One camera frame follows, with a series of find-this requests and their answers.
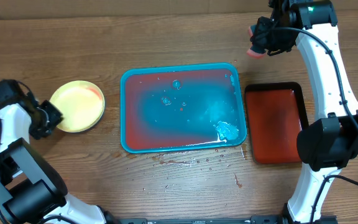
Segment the wood grain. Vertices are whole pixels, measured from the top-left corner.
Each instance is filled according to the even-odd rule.
[[[358,9],[358,0],[332,0],[336,10]],[[0,0],[0,19],[145,16],[270,11],[261,0]]]
[[[106,111],[95,128],[82,134],[56,130],[46,139],[31,140],[34,149],[65,179],[69,191],[86,203],[101,205],[120,218],[280,213],[295,189],[300,164],[256,164],[249,138],[241,146],[218,152],[164,155],[129,155],[119,139],[120,78],[126,70],[142,67],[229,62],[238,69],[243,88],[253,83],[295,81],[303,88],[313,122],[313,96],[299,51],[263,60],[246,55],[250,46],[247,28],[259,16],[0,21],[0,79],[23,81],[38,99],[49,99],[59,86],[73,80],[87,80],[102,89]],[[339,12],[338,18],[342,57],[358,99],[358,11]],[[342,173],[358,180],[358,157]],[[358,187],[335,180],[323,213],[337,215],[340,223],[358,223]]]

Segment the blue tray rim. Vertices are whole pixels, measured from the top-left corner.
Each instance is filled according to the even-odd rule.
[[[233,78],[238,81],[238,85],[234,86],[236,93],[238,93],[240,101],[237,101],[238,108],[241,109],[242,113],[239,111],[240,119],[244,122],[241,122],[241,128],[244,129],[244,136],[242,138],[238,138],[237,141],[232,142],[230,144],[223,144],[220,146],[212,146],[210,144],[199,145],[199,146],[178,146],[178,147],[166,147],[166,148],[156,148],[156,149],[143,149],[143,150],[132,150],[126,144],[125,138],[125,83],[126,80],[132,75],[143,75],[148,73],[166,73],[166,72],[186,72],[186,71],[194,71],[194,70],[212,70],[212,69],[228,69],[232,74]],[[246,126],[246,117],[244,112],[244,104],[242,103],[242,91],[239,81],[239,74],[237,69],[229,63],[226,62],[218,62],[218,63],[204,63],[204,64],[194,64],[194,65],[176,65],[176,66],[168,66],[168,67],[156,67],[156,68],[134,68],[126,71],[120,81],[120,139],[121,146],[125,149],[125,151],[133,154],[139,153],[151,153],[151,152],[174,152],[174,151],[190,151],[197,149],[213,149],[217,147],[233,147],[241,145],[247,137],[247,126]]]

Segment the blue tray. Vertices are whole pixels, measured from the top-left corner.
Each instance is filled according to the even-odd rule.
[[[240,145],[241,92],[228,63],[129,70],[121,78],[121,144],[131,153]]]

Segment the round plate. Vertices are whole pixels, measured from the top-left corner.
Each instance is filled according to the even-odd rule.
[[[105,107],[99,87],[81,80],[61,86],[50,102],[63,114],[63,121],[57,128],[69,133],[78,133],[94,126],[102,117]]]

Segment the wooden table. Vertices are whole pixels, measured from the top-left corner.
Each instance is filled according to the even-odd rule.
[[[107,106],[97,127],[83,134],[56,130],[46,139],[31,140],[69,191],[86,203],[119,218],[278,214],[295,189],[301,166],[256,164],[249,138],[238,147],[162,155],[128,154],[119,138],[120,78],[126,70],[142,67],[229,62],[238,69],[243,88],[295,81],[303,87],[312,122],[313,96],[299,51],[263,60],[246,55],[247,28],[263,14],[268,15],[0,21],[0,79],[23,81],[41,100],[72,80],[88,80],[102,89]],[[358,99],[358,11],[338,12],[338,18],[342,56]],[[191,165],[163,164],[170,160]],[[358,157],[342,173],[358,180]],[[335,180],[323,214],[337,215],[340,223],[358,223],[358,187]]]

